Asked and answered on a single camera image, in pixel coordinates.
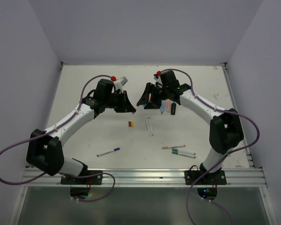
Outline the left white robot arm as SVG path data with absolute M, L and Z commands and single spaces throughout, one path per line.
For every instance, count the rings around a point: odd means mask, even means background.
M 116 113 L 136 111 L 123 89 L 128 81 L 126 77 L 117 79 L 100 75 L 99 78 L 96 88 L 87 95 L 81 94 L 78 105 L 66 117 L 44 131 L 36 129 L 31 133 L 26 156 L 30 165 L 50 176 L 69 175 L 77 184 L 87 181 L 87 165 L 64 156 L 66 142 L 105 109 L 113 109 Z

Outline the dark red cap thin pen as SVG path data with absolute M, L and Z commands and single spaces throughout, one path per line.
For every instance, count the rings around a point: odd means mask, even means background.
M 154 130 L 153 130 L 152 121 L 151 121 L 150 117 L 148 117 L 148 125 L 149 125 L 149 130 L 150 130 L 151 136 L 154 136 Z

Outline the orange highlighter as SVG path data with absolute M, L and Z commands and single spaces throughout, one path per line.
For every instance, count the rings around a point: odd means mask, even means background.
M 171 105 L 172 105 L 172 101 L 167 99 L 166 100 L 166 112 L 170 113 L 171 112 Z

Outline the yellow cap thin pen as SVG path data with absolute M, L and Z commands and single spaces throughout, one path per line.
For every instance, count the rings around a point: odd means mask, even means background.
M 147 118 L 145 118 L 145 123 L 146 123 L 146 126 L 147 126 L 148 134 L 149 134 L 149 136 L 151 136 L 151 130 L 150 130 L 150 127 L 149 127 L 149 123 L 148 123 L 148 119 L 147 119 Z

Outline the black blue cap highlighter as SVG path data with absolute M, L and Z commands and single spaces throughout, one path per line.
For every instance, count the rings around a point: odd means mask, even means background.
M 176 107 L 177 107 L 176 102 L 172 101 L 172 103 L 171 103 L 171 109 L 170 109 L 171 115 L 175 115 L 175 114 L 176 114 Z

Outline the light blue highlighter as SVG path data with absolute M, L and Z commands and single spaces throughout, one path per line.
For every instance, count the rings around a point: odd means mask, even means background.
M 161 101 L 161 107 L 160 107 L 160 112 L 163 114 L 166 110 L 166 100 Z

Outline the purple cap thin pen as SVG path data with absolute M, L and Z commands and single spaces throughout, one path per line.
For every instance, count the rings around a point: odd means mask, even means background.
M 120 147 L 114 148 L 113 150 L 110 150 L 110 151 L 108 151 L 108 152 L 104 152 L 104 153 L 101 153 L 101 154 L 97 154 L 96 156 L 97 156 L 97 157 L 102 157 L 102 156 L 111 154 L 111 153 L 113 153 L 113 152 L 116 152 L 116 151 L 118 151 L 118 150 L 120 150 Z

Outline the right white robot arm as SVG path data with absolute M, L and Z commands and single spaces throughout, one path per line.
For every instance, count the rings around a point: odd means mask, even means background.
M 221 170 L 224 157 L 243 139 L 243 129 L 238 112 L 226 110 L 207 101 L 195 93 L 192 84 L 180 84 L 175 76 L 176 69 L 165 69 L 154 74 L 155 83 L 148 82 L 137 105 L 144 109 L 159 109 L 163 100 L 171 100 L 181 105 L 209 125 L 211 149 L 200 165 L 201 182 L 210 184 Z

